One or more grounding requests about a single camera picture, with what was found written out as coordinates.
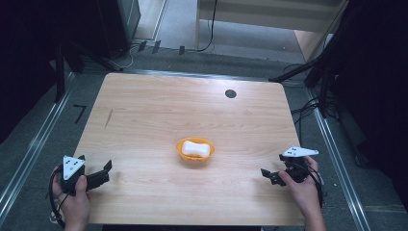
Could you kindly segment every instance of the hand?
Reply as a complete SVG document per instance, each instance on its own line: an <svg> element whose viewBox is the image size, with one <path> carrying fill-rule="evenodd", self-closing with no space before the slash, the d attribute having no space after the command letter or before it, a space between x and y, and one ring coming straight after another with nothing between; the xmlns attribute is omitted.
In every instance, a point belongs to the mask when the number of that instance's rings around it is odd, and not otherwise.
<svg viewBox="0 0 408 231"><path fill-rule="evenodd" d="M318 163L309 156L304 157L309 166L318 171ZM286 171L279 171L279 176L289 187L291 195L300 208L300 212L306 219L306 230L325 230L323 216L321 214L318 190L311 176L305 181L296 183Z"/></svg>
<svg viewBox="0 0 408 231"><path fill-rule="evenodd" d="M54 177L52 190L54 195L58 196L61 204L66 194L63 193L57 176ZM90 214L89 195L86 193L87 184L87 177L85 175L80 176L75 185L76 195L69 195L61 207L64 214L65 230L79 231L87 228Z"/></svg>

